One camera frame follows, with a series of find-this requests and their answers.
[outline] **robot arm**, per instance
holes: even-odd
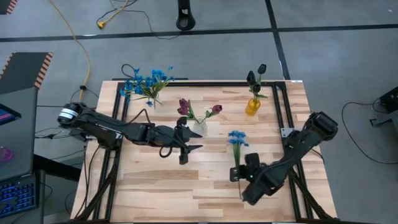
[[[124,122],[89,109],[83,103],[69,103],[61,110],[58,122],[63,128],[80,128],[86,131],[97,138],[100,146],[109,150],[118,146],[117,140],[120,136],[140,146],[169,147],[170,151],[173,147],[179,147],[181,165],[188,162],[188,154],[192,150],[202,147],[185,144],[190,138],[201,138],[201,135],[186,127],[187,120],[184,118],[177,121],[175,128],[170,128],[150,122]]]
[[[255,205],[264,195],[271,196],[284,184],[288,171],[313,147],[333,139],[337,123],[325,113],[312,113],[301,131],[292,131],[284,140],[285,155],[272,164],[260,163],[257,153],[244,157],[246,165],[230,169],[230,181],[246,179],[250,182],[242,193],[243,200]]]

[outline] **yellow connector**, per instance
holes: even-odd
[[[105,22],[97,22],[97,26],[98,26],[100,29],[104,29],[104,27],[105,27]]]

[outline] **yellow cable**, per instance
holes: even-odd
[[[90,62],[90,58],[88,56],[88,53],[86,51],[86,49],[84,48],[84,46],[79,42],[79,40],[76,39],[75,37],[75,33],[73,32],[72,28],[70,27],[68,21],[64,18],[64,16],[62,15],[61,11],[56,7],[56,5],[54,4],[54,2],[52,2],[52,0],[50,0],[52,6],[54,6],[54,8],[57,10],[57,12],[60,14],[60,16],[62,17],[62,19],[65,21],[65,23],[67,24],[70,32],[72,33],[73,39],[76,41],[76,43],[78,43],[80,45],[80,47],[83,49],[83,51],[85,52],[86,58],[87,58],[87,64],[88,64],[88,69],[87,69],[87,75],[85,78],[85,81],[83,83],[83,85],[85,86],[87,84],[88,78],[90,77],[90,69],[91,69],[91,62]],[[83,90],[80,91],[80,96],[79,96],[79,101],[81,101],[81,97],[83,94]]]
[[[103,29],[105,24],[107,22],[109,22],[114,16],[116,16],[120,11],[123,11],[123,9],[127,6],[127,3],[129,3],[129,0],[126,0],[126,2],[124,3],[124,5],[118,9],[112,16],[110,16],[109,18],[107,18],[105,21],[103,22],[98,22],[97,25],[100,29]]]

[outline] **pink object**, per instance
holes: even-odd
[[[7,162],[12,159],[12,152],[4,146],[0,146],[0,162]]]

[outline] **monitor screen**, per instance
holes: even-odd
[[[0,125],[10,123],[16,119],[21,118],[21,114],[12,109],[0,104]]]

